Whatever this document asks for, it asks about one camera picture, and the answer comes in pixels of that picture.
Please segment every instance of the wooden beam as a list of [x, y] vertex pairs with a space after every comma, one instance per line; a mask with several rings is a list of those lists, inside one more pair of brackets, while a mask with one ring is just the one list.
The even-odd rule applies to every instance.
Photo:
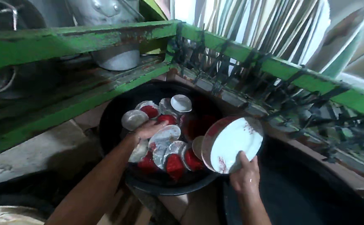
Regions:
[[0, 68], [175, 35], [175, 21], [0, 31]]
[[169, 68], [164, 62], [145, 64], [50, 106], [0, 120], [0, 153], [166, 73]]
[[[202, 39], [202, 30], [184, 23], [181, 30], [181, 35], [189, 40], [200, 42]], [[226, 41], [226, 38], [217, 36], [216, 34], [207, 31], [204, 32], [205, 46], [209, 49], [220, 52]], [[227, 43], [227, 47], [225, 48], [224, 55], [236, 59], [239, 62], [244, 62], [252, 51], [252, 48], [239, 44], [235, 41], [229, 41], [229, 43]], [[259, 59], [259, 57], [261, 57], [261, 55], [255, 53], [253, 62]], [[300, 69], [300, 66], [289, 63], [285, 60], [278, 59], [276, 57], [267, 59], [261, 68], [262, 71], [272, 74], [281, 80], [289, 79]], [[292, 84], [311, 92], [319, 91], [321, 94], [325, 94], [340, 85], [348, 86], [348, 84], [332, 80], [329, 77], [323, 76], [308, 69], [306, 69], [306, 74], [300, 76], [298, 79], [295, 79]], [[360, 113], [364, 113], [364, 89], [351, 87], [349, 91], [337, 95], [331, 100], [338, 104], [354, 109]]]

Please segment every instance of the forearm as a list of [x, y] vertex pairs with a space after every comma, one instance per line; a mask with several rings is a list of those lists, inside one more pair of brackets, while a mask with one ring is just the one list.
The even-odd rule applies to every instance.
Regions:
[[243, 225], [271, 225], [259, 193], [238, 196]]
[[108, 200], [115, 195], [119, 180], [139, 137], [128, 135], [63, 199], [46, 225], [95, 225]]

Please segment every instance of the metal pot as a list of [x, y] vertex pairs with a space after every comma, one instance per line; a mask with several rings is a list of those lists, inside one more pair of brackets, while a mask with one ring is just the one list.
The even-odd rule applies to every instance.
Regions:
[[[134, 23], [139, 0], [68, 0], [79, 26]], [[96, 63], [107, 70], [129, 70], [139, 64], [139, 44], [125, 44], [92, 52]]]

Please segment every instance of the stack of plates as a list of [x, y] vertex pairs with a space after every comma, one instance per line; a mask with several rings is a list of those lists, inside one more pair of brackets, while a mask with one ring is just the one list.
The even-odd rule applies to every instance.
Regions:
[[173, 2], [175, 19], [295, 64], [309, 61], [330, 24], [327, 0]]

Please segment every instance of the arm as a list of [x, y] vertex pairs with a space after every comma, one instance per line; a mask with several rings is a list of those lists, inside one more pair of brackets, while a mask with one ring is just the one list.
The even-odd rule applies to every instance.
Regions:
[[271, 225], [259, 196], [257, 156], [250, 162], [245, 153], [241, 151], [239, 159], [242, 168], [230, 175], [230, 181], [238, 194], [243, 225]]
[[128, 159], [141, 139], [152, 137], [168, 122], [149, 121], [128, 134], [76, 187], [69, 192], [45, 225], [95, 225], [115, 195]]

